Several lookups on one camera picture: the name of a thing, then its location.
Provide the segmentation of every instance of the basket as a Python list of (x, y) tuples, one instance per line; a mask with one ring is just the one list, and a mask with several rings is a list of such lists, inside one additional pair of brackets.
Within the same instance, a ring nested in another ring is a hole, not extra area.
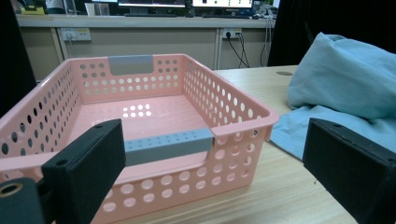
[[(173, 136), (143, 156), (177, 150), (125, 167), (94, 223), (249, 185), (278, 114), (188, 55), (70, 59), (0, 119), (0, 181), (39, 180), (44, 162), (109, 119), (122, 119), (126, 148)], [(175, 143), (186, 133), (199, 141)]]

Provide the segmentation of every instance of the basket handle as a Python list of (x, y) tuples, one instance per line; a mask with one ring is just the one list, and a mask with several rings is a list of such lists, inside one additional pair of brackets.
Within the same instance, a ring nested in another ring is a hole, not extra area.
[(125, 141), (126, 165), (132, 166), (208, 151), (213, 146), (209, 129), (170, 133)]
[(113, 76), (151, 74), (154, 71), (152, 55), (109, 56), (108, 64)]

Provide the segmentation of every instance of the electrical socket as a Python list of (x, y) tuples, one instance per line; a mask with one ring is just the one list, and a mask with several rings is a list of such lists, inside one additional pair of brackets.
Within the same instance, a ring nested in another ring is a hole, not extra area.
[(64, 41), (91, 40), (90, 28), (61, 28)]
[(242, 28), (224, 28), (223, 39), (227, 39), (227, 33), (230, 32), (230, 38), (239, 38), (237, 34), (242, 34)]

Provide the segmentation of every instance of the wooden table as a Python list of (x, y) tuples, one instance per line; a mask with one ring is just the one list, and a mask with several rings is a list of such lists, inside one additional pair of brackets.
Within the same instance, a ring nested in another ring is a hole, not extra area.
[[(217, 71), (235, 86), (274, 108), (289, 112), (287, 87), (296, 66)], [(253, 183), (193, 203), (121, 223), (356, 223), (304, 168), (301, 161), (264, 143)]]

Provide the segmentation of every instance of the blue towel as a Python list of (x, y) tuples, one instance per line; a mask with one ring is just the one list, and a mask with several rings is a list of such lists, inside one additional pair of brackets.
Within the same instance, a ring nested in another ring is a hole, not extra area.
[(301, 159), (310, 118), (326, 119), (396, 152), (396, 55), (376, 46), (318, 34), (288, 87), (292, 111), (271, 141)]

